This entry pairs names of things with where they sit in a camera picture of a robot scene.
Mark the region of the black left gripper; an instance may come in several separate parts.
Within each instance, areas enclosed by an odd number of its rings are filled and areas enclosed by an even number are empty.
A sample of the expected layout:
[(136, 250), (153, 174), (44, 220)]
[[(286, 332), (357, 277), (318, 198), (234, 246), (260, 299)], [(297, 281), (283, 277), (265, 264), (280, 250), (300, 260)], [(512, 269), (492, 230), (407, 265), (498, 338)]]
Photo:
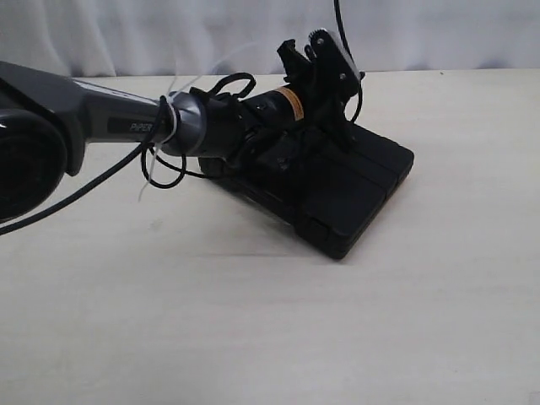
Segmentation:
[(310, 131), (319, 132), (334, 146), (349, 151), (354, 136), (345, 106), (351, 98), (341, 100), (326, 86), (309, 42), (299, 52), (294, 40), (286, 40), (278, 47), (278, 55), (285, 70), (284, 84), (240, 103), (246, 113), (240, 165), (255, 165), (257, 159), (286, 140), (292, 140), (294, 150), (301, 153), (307, 149)]

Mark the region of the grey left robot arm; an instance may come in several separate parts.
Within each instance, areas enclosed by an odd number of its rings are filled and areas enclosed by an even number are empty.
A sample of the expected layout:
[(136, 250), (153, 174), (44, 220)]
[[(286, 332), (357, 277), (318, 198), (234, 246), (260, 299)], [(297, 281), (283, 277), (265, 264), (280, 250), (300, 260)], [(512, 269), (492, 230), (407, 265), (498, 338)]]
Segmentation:
[(157, 99), (11, 62), (1, 65), (1, 219), (41, 205), (64, 176), (77, 175), (92, 143), (136, 143), (138, 151), (219, 159), (249, 170), (283, 135), (321, 127), (341, 148), (353, 139), (344, 108), (364, 73), (332, 32), (317, 30), (303, 51), (284, 41), (284, 85), (253, 95), (249, 73)]

